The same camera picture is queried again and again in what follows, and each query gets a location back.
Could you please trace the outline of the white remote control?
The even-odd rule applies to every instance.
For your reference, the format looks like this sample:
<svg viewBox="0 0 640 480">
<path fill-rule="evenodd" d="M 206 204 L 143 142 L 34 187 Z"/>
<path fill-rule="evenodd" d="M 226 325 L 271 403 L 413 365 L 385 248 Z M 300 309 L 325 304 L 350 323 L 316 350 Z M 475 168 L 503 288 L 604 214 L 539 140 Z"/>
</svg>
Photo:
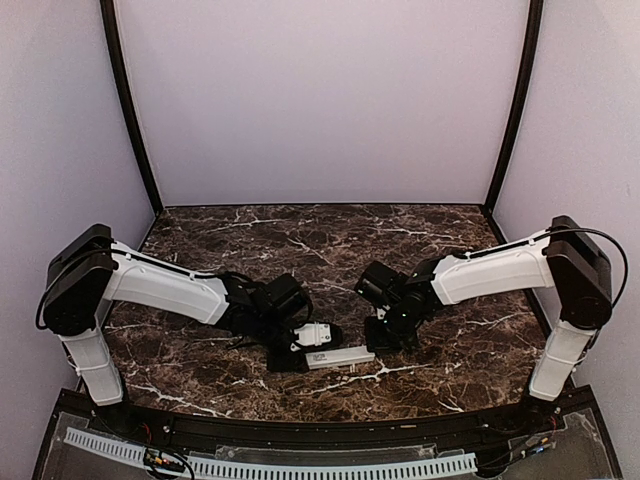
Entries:
<svg viewBox="0 0 640 480">
<path fill-rule="evenodd" d="M 372 362 L 374 359 L 375 354 L 373 352 L 369 352 L 366 346 L 341 348 L 306 354 L 306 361 L 310 370 L 351 366 L 360 363 Z"/>
</svg>

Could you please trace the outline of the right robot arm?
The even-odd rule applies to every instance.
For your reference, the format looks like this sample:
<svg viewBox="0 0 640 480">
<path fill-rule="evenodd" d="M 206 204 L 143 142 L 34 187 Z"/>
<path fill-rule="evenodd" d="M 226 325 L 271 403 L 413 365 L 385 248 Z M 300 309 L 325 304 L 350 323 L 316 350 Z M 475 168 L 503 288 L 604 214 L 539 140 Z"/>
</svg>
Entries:
<svg viewBox="0 0 640 480">
<path fill-rule="evenodd" d="M 530 396 L 510 413 L 511 426 L 530 434 L 547 420 L 547 402 L 560 395 L 621 298 L 612 291 L 611 262 L 593 240 L 598 234 L 560 215 L 527 238 L 423 260 L 409 275 L 374 261 L 354 288 L 375 309 L 364 325 L 366 347 L 376 355 L 410 351 L 418 344 L 419 326 L 445 306 L 515 290 L 555 289 L 559 320 L 531 374 Z"/>
</svg>

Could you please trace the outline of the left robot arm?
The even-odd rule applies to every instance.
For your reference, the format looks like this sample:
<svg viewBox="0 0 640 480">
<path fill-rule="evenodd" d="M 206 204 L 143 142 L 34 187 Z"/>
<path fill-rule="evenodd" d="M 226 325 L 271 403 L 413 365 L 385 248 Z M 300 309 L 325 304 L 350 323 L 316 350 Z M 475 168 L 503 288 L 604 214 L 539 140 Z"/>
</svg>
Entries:
<svg viewBox="0 0 640 480">
<path fill-rule="evenodd" d="M 317 324 L 296 324 L 311 309 L 302 285 L 289 274 L 265 283 L 233 271 L 202 273 L 143 255 L 115 241 L 95 224 L 49 264 L 36 326 L 57 335 L 101 417 L 120 436 L 141 427 L 140 412 L 125 400 L 125 387 L 103 338 L 98 309 L 131 302 L 180 314 L 250 338 L 268 351 L 271 368 L 304 371 L 306 351 L 330 338 Z"/>
</svg>

